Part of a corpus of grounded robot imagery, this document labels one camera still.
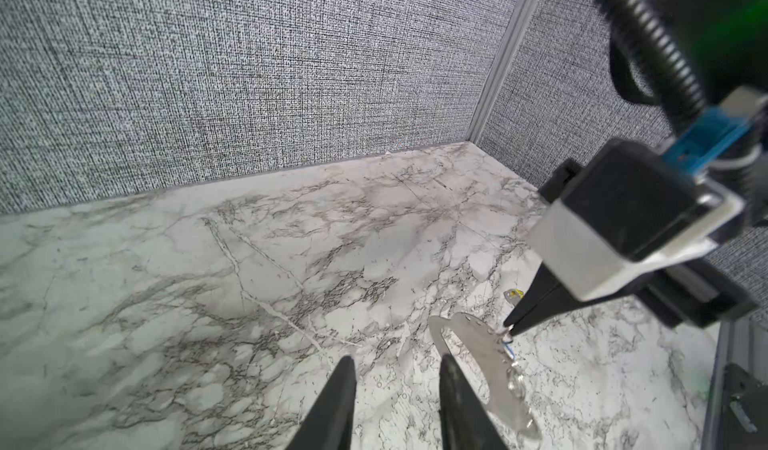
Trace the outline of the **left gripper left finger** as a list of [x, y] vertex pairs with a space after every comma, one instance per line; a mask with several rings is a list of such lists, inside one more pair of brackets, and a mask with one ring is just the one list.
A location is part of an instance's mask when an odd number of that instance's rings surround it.
[[350, 449], [357, 388], [355, 363], [340, 359], [287, 450]]

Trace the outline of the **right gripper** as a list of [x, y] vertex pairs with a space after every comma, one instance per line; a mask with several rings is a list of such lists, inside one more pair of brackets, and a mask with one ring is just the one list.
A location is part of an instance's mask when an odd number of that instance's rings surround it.
[[[584, 168], [586, 166], [568, 159], [540, 186], [538, 193], [548, 208]], [[629, 296], [637, 297], [670, 328], [681, 323], [706, 327], [755, 309], [756, 304], [747, 291], [707, 263], [704, 257], [641, 275], [610, 295], [588, 301], [574, 297], [547, 266], [541, 264], [503, 326], [509, 328], [509, 336], [518, 336], [555, 316]]]

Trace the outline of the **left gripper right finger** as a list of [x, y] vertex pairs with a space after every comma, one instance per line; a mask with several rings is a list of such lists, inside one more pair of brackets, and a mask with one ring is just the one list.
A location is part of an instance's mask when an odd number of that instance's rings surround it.
[[452, 355], [439, 371], [440, 421], [445, 450], [507, 450], [480, 400]]

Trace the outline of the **blue tagged key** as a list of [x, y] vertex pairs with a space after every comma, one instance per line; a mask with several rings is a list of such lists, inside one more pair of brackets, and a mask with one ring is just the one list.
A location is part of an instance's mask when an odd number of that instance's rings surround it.
[[505, 348], [505, 351], [509, 355], [509, 357], [512, 360], [514, 360], [516, 358], [516, 355], [515, 355], [515, 353], [513, 351], [513, 348], [512, 348], [512, 342], [511, 341], [503, 341], [502, 344], [503, 344], [503, 347]]

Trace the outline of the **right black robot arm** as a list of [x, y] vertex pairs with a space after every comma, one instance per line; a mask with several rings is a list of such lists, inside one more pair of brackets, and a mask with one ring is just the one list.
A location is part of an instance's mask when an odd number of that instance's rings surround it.
[[672, 136], [556, 169], [529, 236], [542, 262], [503, 333], [628, 296], [671, 328], [746, 316], [756, 302], [706, 256], [767, 222], [767, 0], [594, 2], [616, 92], [661, 108]]

